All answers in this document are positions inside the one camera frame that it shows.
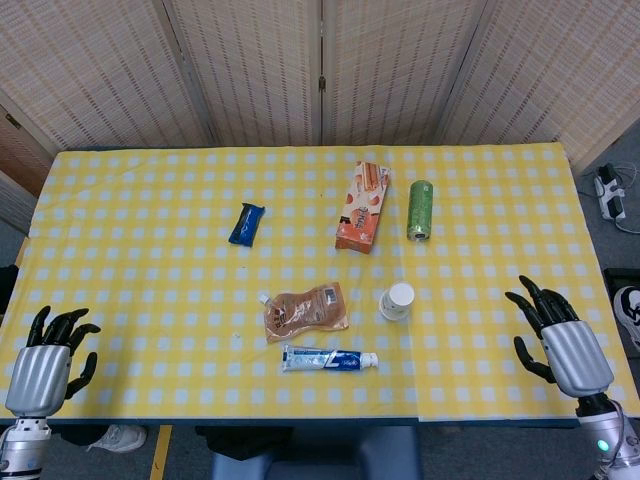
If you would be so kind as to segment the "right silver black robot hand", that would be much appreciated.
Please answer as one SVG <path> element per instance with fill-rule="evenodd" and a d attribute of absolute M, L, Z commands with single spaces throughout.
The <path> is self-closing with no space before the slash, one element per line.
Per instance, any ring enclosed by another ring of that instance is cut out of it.
<path fill-rule="evenodd" d="M 505 296 L 523 313 L 547 359 L 545 363 L 534 360 L 524 339 L 516 336 L 513 344 L 521 365 L 569 397 L 605 393 L 614 374 L 589 324 L 560 293 L 540 288 L 525 275 L 519 281 L 529 296 L 511 291 Z"/>

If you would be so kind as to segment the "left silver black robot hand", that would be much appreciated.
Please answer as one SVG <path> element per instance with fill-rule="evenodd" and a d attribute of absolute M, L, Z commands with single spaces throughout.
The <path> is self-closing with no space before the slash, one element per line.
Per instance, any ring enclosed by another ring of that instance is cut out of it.
<path fill-rule="evenodd" d="M 97 368 L 98 354 L 91 352 L 80 375 L 70 378 L 76 350 L 87 335 L 101 331 L 93 323 L 78 323 L 89 310 L 64 312 L 49 321 L 50 312 L 45 306 L 36 314 L 14 363 L 5 407 L 17 418 L 54 415 L 91 382 Z"/>

